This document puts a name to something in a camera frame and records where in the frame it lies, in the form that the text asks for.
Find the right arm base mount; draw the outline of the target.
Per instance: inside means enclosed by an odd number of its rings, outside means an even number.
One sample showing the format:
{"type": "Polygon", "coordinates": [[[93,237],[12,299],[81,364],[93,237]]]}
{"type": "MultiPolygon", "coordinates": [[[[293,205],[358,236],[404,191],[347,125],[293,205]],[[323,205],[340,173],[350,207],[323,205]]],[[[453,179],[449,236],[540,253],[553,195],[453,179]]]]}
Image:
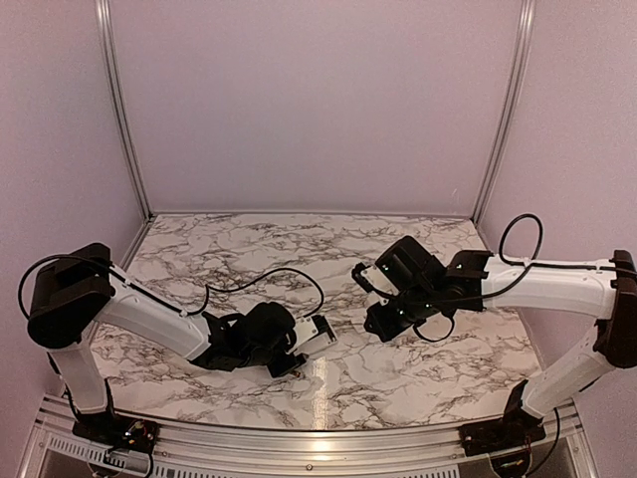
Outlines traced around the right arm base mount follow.
{"type": "Polygon", "coordinates": [[[525,379],[512,389],[501,417],[459,427],[467,456],[525,446],[546,438],[542,419],[523,410],[523,391],[528,382],[525,379]]]}

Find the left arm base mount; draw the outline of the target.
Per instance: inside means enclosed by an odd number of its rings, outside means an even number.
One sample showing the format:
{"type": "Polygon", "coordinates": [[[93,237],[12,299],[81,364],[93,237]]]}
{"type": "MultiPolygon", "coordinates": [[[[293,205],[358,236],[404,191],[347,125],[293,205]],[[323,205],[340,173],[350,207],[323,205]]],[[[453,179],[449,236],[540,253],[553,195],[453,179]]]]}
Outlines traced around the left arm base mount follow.
{"type": "Polygon", "coordinates": [[[109,446],[109,451],[125,449],[151,454],[155,447],[158,423],[133,418],[114,411],[110,387],[105,381],[106,409],[99,413],[82,413],[67,390],[68,401],[75,417],[73,434],[109,446]]]}

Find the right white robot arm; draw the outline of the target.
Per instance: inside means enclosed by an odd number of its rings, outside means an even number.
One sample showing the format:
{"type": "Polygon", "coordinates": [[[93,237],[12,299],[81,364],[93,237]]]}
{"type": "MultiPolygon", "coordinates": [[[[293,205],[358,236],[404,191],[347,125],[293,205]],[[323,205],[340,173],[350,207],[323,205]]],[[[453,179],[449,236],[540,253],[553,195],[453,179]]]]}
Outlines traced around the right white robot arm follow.
{"type": "Polygon", "coordinates": [[[352,279],[376,297],[365,329],[386,343],[440,314],[496,308],[562,311],[592,317],[593,327],[554,364],[517,385],[493,436],[513,446],[566,399],[617,368],[636,364],[636,270],[630,253],[609,260],[537,262],[487,250],[461,250],[442,264],[411,236],[390,246],[352,279]]]}

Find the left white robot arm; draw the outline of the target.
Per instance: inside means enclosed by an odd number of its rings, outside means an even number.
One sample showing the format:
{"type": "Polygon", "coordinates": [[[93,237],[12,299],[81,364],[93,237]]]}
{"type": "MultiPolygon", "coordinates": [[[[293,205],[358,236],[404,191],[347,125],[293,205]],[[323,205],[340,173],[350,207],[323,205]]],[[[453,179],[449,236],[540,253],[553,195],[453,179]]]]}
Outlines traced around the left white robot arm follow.
{"type": "Polygon", "coordinates": [[[92,324],[134,333],[199,368],[264,366],[273,377],[304,363],[301,349],[319,330],[310,317],[296,318],[276,302],[224,317],[180,310],[129,280],[101,243],[43,258],[25,273],[36,277],[31,302],[19,305],[28,335],[47,350],[78,416],[105,443],[121,440],[126,428],[111,410],[106,379],[85,337],[92,324]]]}

